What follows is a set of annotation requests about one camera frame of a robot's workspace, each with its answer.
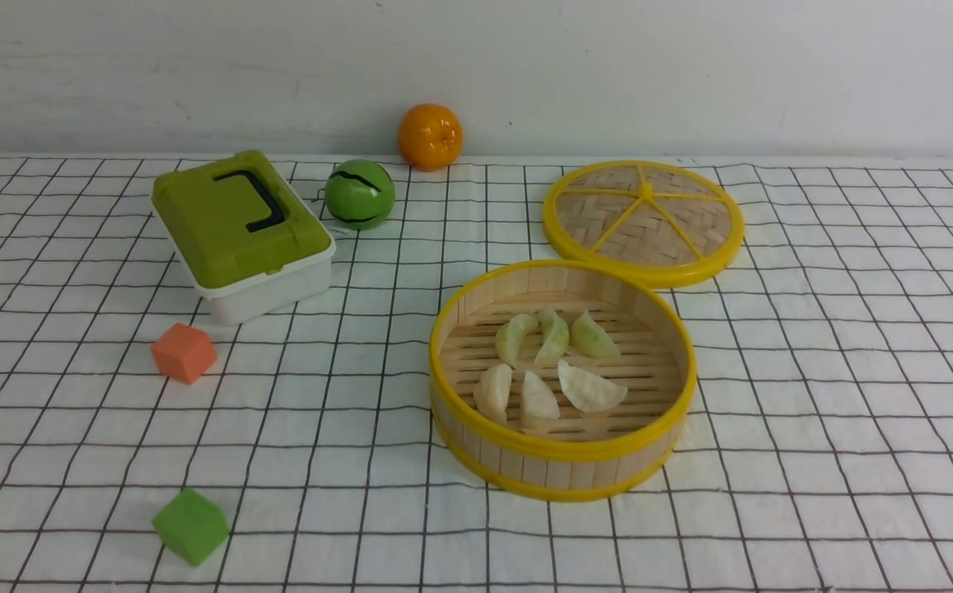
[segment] yellow rim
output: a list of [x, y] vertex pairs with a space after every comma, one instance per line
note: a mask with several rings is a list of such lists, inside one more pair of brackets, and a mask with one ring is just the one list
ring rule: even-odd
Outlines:
[[656, 459], [656, 462], [649, 465], [648, 468], [642, 469], [641, 472], [635, 474], [633, 477], [623, 480], [622, 482], [616, 482], [615, 484], [610, 485], [610, 487], [605, 488], [590, 488], [590, 489], [557, 489], [557, 488], [542, 488], [536, 487], [535, 485], [525, 484], [522, 481], [513, 480], [502, 476], [502, 474], [496, 474], [492, 470], [484, 468], [476, 462], [475, 459], [469, 457], [468, 453], [465, 453], [465, 450], [462, 450], [458, 446], [457, 442], [454, 442], [454, 439], [450, 435], [446, 434], [445, 429], [443, 429], [442, 422], [439, 421], [439, 417], [436, 416], [436, 410], [432, 410], [432, 418], [436, 422], [436, 431], [439, 432], [439, 438], [443, 440], [443, 444], [446, 444], [446, 448], [449, 448], [451, 453], [457, 460], [465, 466], [470, 472], [475, 474], [477, 477], [480, 477], [483, 481], [490, 482], [491, 484], [496, 485], [505, 491], [513, 492], [513, 494], [518, 494], [521, 496], [526, 496], [528, 498], [536, 498], [539, 500], [548, 500], [548, 502], [589, 502], [590, 500], [600, 500], [601, 498], [608, 498], [615, 496], [616, 494], [622, 494], [623, 492], [629, 491], [629, 489], [635, 487], [635, 485], [644, 482], [652, 474], [657, 472], [663, 464], [669, 459], [670, 455], [673, 453], [673, 448], [677, 444], [677, 439], [680, 439], [682, 431], [677, 431], [677, 434], [673, 437], [670, 444], [667, 447], [667, 450], [664, 451], [663, 455], [660, 455], [660, 458]]
[[[436, 353], [436, 344], [440, 341], [440, 334], [442, 334], [443, 331], [443, 315], [446, 311], [454, 311], [458, 301], [464, 297], [466, 293], [471, 292], [474, 287], [482, 282], [492, 280], [492, 278], [498, 277], [498, 275], [513, 273], [515, 270], [525, 268], [560, 266], [589, 270], [593, 271], [593, 273], [603, 273], [604, 275], [615, 278], [615, 280], [632, 286], [663, 309], [665, 314], [669, 316], [671, 323], [677, 328], [677, 331], [679, 331], [682, 342], [684, 343], [684, 354], [686, 354], [688, 358], [688, 374], [684, 377], [682, 393], [680, 393], [680, 397], [677, 398], [675, 404], [670, 406], [670, 409], [668, 409], [663, 416], [656, 418], [656, 420], [652, 421], [646, 427], [639, 428], [637, 431], [630, 432], [626, 435], [600, 441], [563, 442], [539, 439], [522, 434], [522, 432], [511, 431], [509, 428], [502, 427], [502, 425], [487, 420], [483, 414], [476, 412], [475, 409], [470, 408], [466, 402], [462, 401], [460, 395], [453, 390], [450, 382], [446, 379], [446, 374], [443, 372], [442, 364], [439, 363], [439, 356]], [[673, 311], [673, 308], [667, 305], [658, 294], [647, 286], [638, 284], [638, 282], [634, 282], [631, 278], [627, 278], [623, 274], [600, 269], [600, 267], [585, 262], [574, 262], [574, 260], [539, 259], [533, 260], [533, 262], [520, 262], [519, 264], [512, 264], [490, 271], [490, 273], [481, 275], [481, 277], [476, 278], [476, 280], [462, 286], [461, 289], [458, 290], [454, 296], [451, 296], [451, 299], [443, 305], [439, 315], [436, 316], [436, 323], [432, 328], [431, 338], [428, 340], [428, 368], [430, 368], [432, 381], [438, 389], [443, 402], [445, 402], [447, 406], [450, 406], [454, 416], [457, 417], [461, 423], [465, 424], [468, 428], [472, 428], [481, 438], [524, 455], [533, 455], [534, 457], [552, 461], [567, 461], [570, 463], [601, 461], [603, 459], [619, 457], [620, 455], [627, 455], [634, 453], [634, 451], [641, 450], [641, 448], [648, 446], [650, 442], [660, 439], [670, 432], [671, 429], [683, 419], [684, 415], [688, 413], [688, 408], [692, 401], [692, 393], [695, 390], [695, 350], [692, 348], [692, 341], [688, 335], [688, 331], [684, 330], [684, 326], [682, 322], [680, 322], [679, 316]]]
[[[642, 180], [641, 190], [631, 192], [611, 189], [596, 191], [589, 189], [567, 189], [568, 185], [578, 179], [578, 177], [582, 177], [594, 171], [600, 171], [601, 169], [616, 168], [616, 166], [633, 166], [633, 168], [637, 169], [638, 178]], [[705, 185], [713, 195], [655, 191], [649, 184], [644, 183], [644, 171], [646, 169], [657, 169], [688, 177], [690, 180], [698, 181], [698, 183]], [[586, 248], [582, 247], [578, 241], [572, 239], [570, 234], [560, 225], [558, 215], [556, 215], [556, 200], [558, 200], [560, 194], [567, 193], [629, 195], [632, 196], [634, 200], [630, 208], [620, 215], [618, 221], [613, 222], [608, 230], [605, 231], [604, 234], [601, 234], [600, 239], [598, 239], [591, 248]], [[688, 234], [684, 233], [684, 230], [677, 225], [677, 221], [667, 213], [662, 206], [656, 203], [656, 198], [708, 199], [711, 200], [711, 202], [721, 203], [728, 210], [729, 217], [732, 220], [732, 229], [729, 232], [729, 236], [726, 237], [725, 243], [710, 255], [703, 255], [703, 253], [699, 252], [694, 244], [692, 244]], [[616, 229], [619, 229], [619, 226], [630, 217], [630, 213], [637, 209], [641, 203], [648, 203], [651, 208], [656, 210], [656, 212], [658, 212], [661, 217], [664, 217], [666, 222], [675, 229], [677, 236], [680, 236], [680, 239], [682, 239], [692, 253], [695, 254], [695, 258], [697, 258], [695, 262], [671, 268], [657, 268], [619, 262], [617, 259], [605, 258], [604, 255], [596, 253], [597, 248], [600, 248], [600, 245], [603, 244], [612, 233], [615, 233]], [[545, 195], [545, 201], [543, 203], [543, 229], [545, 239], [549, 240], [549, 244], [553, 246], [553, 249], [555, 249], [562, 258], [577, 259], [579, 262], [589, 262], [594, 264], [597, 268], [611, 270], [613, 273], [637, 278], [638, 281], [644, 282], [644, 284], [652, 288], [676, 288], [678, 286], [688, 286], [696, 282], [705, 281], [707, 278], [712, 278], [714, 275], [720, 273], [725, 267], [728, 267], [729, 263], [732, 263], [732, 260], [736, 258], [736, 253], [740, 252], [740, 247], [743, 245], [744, 222], [743, 213], [740, 212], [740, 207], [736, 206], [735, 200], [730, 198], [729, 194], [726, 193], [720, 185], [714, 184], [712, 181], [707, 180], [706, 177], [682, 169], [679, 166], [663, 165], [660, 162], [607, 161], [597, 162], [596, 165], [583, 166], [581, 169], [576, 169], [571, 173], [567, 173], [564, 177], [560, 177], [560, 179], [553, 184], [548, 194]]]

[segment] black handle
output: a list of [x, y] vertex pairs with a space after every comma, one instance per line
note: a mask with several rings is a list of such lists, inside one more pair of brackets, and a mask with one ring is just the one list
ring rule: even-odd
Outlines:
[[245, 225], [246, 230], [249, 230], [250, 233], [255, 233], [257, 231], [269, 228], [269, 226], [281, 225], [282, 222], [285, 222], [285, 211], [282, 210], [282, 207], [279, 206], [279, 203], [275, 199], [275, 196], [272, 195], [272, 192], [268, 191], [268, 186], [249, 171], [234, 171], [232, 173], [226, 173], [220, 175], [219, 177], [213, 177], [213, 181], [227, 180], [229, 177], [238, 177], [242, 176], [249, 180], [250, 184], [253, 185], [253, 189], [260, 194], [260, 198], [264, 200], [264, 203], [268, 205], [268, 208], [272, 213], [266, 218], [260, 219], [260, 221], [247, 222]]

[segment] plastic box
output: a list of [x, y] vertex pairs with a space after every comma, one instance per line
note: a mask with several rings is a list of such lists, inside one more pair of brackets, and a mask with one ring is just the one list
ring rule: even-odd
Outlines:
[[220, 325], [329, 288], [336, 241], [259, 151], [161, 175], [150, 202]]

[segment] white container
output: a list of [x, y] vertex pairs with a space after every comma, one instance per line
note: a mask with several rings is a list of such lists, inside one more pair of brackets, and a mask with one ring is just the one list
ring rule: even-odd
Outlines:
[[[297, 195], [292, 185], [285, 180], [283, 183], [291, 191], [292, 197], [318, 221], [318, 215], [315, 215], [307, 203]], [[234, 284], [209, 289], [194, 280], [194, 274], [191, 273], [190, 266], [187, 265], [187, 260], [184, 259], [179, 246], [176, 246], [172, 233], [168, 231], [161, 215], [153, 206], [152, 211], [157, 225], [164, 230], [165, 236], [172, 244], [176, 258], [183, 264], [183, 270], [186, 270], [190, 284], [194, 285], [194, 291], [208, 301], [209, 308], [213, 312], [213, 320], [219, 325], [238, 325], [329, 289], [329, 262], [337, 252], [337, 241], [325, 225], [322, 228], [329, 237], [329, 247], [325, 251], [304, 259], [297, 259], [296, 262], [283, 266], [276, 273], [261, 273], [243, 278]]]

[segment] dumpling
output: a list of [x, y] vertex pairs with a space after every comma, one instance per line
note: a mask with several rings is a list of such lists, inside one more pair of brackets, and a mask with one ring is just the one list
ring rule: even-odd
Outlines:
[[572, 367], [563, 359], [556, 363], [556, 374], [560, 379], [560, 390], [571, 405], [579, 412], [607, 412], [626, 399], [626, 387], [585, 371]]
[[539, 311], [539, 322], [543, 328], [543, 345], [535, 354], [535, 364], [558, 360], [568, 349], [568, 322], [550, 307]]
[[590, 316], [590, 311], [579, 315], [574, 323], [571, 323], [571, 343], [575, 345], [578, 352], [586, 354], [593, 359], [607, 359], [607, 357], [619, 356], [619, 346], [612, 342], [611, 335], [608, 335], [605, 328], [597, 325], [597, 322]]
[[476, 409], [488, 419], [506, 425], [506, 408], [509, 406], [509, 390], [513, 383], [513, 369], [498, 363], [480, 374], [473, 390]]
[[556, 404], [553, 390], [534, 372], [525, 372], [524, 387], [521, 390], [521, 425], [532, 427], [534, 424], [558, 418], [560, 406]]
[[533, 315], [520, 314], [514, 316], [494, 335], [494, 349], [499, 359], [506, 364], [516, 364], [516, 356], [521, 352], [524, 338], [531, 330], [539, 327], [539, 320]]

